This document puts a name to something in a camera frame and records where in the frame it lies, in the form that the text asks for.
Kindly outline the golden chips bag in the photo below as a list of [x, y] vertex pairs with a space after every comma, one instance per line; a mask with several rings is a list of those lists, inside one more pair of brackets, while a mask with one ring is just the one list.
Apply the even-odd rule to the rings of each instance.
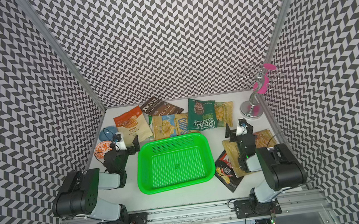
[[[274, 146], [276, 143], [276, 140], [273, 138], [273, 134], [269, 129], [258, 131], [253, 134], [256, 136], [256, 141], [254, 142], [256, 148], [269, 148]], [[257, 157], [250, 162], [253, 170], [250, 170], [246, 164], [246, 156], [249, 158], [255, 156], [254, 149], [252, 149], [250, 153], [246, 155], [246, 149], [244, 147], [242, 147], [242, 149], [239, 148], [242, 143], [231, 142], [229, 139], [227, 139], [222, 141], [222, 145], [227, 156], [229, 157], [229, 163], [237, 178], [241, 178], [250, 174], [251, 172], [257, 172], [261, 170]]]

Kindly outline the yellow green chips bag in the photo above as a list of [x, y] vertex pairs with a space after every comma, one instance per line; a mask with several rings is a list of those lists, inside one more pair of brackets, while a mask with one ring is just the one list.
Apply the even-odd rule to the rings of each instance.
[[233, 102], [216, 102], [214, 103], [214, 107], [217, 127], [226, 127], [226, 125], [228, 125], [231, 128], [233, 126]]

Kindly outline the green Real chips bag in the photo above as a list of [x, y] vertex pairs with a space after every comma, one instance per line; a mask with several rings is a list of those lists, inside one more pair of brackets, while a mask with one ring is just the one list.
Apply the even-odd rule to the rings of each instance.
[[203, 131], [217, 127], [215, 101], [188, 100], [188, 130]]

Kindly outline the black Krax chips bag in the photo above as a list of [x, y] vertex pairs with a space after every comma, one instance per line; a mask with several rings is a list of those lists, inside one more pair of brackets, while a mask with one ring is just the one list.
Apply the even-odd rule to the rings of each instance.
[[243, 180], [243, 177], [237, 177], [234, 168], [230, 162], [227, 152], [224, 150], [215, 161], [215, 177], [225, 185], [232, 193], [236, 191]]

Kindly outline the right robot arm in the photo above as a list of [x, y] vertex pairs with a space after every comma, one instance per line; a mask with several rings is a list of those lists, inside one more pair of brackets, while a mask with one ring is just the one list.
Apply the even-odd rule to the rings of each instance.
[[262, 172], [263, 182], [251, 189], [249, 202], [252, 208], [267, 205], [275, 201], [281, 193], [307, 183], [307, 173], [302, 164], [285, 144], [273, 147], [257, 147], [258, 136], [253, 126], [245, 119], [238, 121], [236, 129], [229, 125], [225, 128], [225, 137], [230, 143], [236, 143], [238, 168], [246, 174]]

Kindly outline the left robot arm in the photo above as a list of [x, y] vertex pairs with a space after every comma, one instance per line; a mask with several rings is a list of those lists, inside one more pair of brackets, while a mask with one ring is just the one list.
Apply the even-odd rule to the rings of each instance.
[[71, 171], [65, 178], [53, 202], [55, 217], [86, 217], [102, 223], [129, 223], [125, 205], [99, 197], [100, 190], [114, 190], [126, 185], [126, 164], [130, 155], [140, 151], [138, 136], [127, 147], [120, 133], [113, 136], [111, 150], [104, 154], [105, 172], [98, 168], [85, 172]]

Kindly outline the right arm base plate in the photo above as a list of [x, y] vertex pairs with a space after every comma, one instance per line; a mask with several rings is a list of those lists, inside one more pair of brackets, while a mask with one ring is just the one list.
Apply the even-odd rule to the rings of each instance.
[[272, 213], [279, 215], [282, 213], [282, 209], [277, 200], [263, 203], [258, 201], [251, 202], [250, 200], [234, 201], [233, 210], [238, 219], [255, 216], [270, 216]]

